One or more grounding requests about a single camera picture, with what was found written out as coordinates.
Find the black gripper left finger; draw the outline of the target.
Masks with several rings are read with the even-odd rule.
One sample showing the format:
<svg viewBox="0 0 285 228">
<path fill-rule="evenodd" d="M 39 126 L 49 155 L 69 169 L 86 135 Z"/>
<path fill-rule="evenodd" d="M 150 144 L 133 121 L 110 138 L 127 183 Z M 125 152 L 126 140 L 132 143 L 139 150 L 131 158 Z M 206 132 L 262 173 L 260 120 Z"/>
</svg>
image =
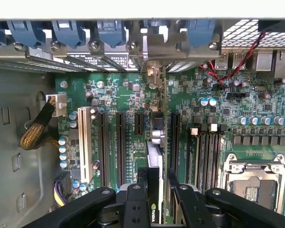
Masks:
<svg viewBox="0 0 285 228">
<path fill-rule="evenodd" d="M 26 225 L 28 228 L 147 228 L 148 168 L 139 168 L 137 183 L 115 192 L 98 188 Z"/>
</svg>

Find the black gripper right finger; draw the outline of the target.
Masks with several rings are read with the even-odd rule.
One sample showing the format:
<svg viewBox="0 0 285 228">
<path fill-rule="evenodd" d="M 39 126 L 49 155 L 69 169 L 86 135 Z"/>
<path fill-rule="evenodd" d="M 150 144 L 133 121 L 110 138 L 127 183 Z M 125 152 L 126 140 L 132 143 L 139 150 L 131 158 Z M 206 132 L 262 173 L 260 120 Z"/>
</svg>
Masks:
<svg viewBox="0 0 285 228">
<path fill-rule="evenodd" d="M 212 188 L 201 194 L 181 184 L 173 169 L 168 180 L 175 202 L 175 218 L 188 228 L 285 228 L 285 216 L 233 194 Z"/>
</svg>

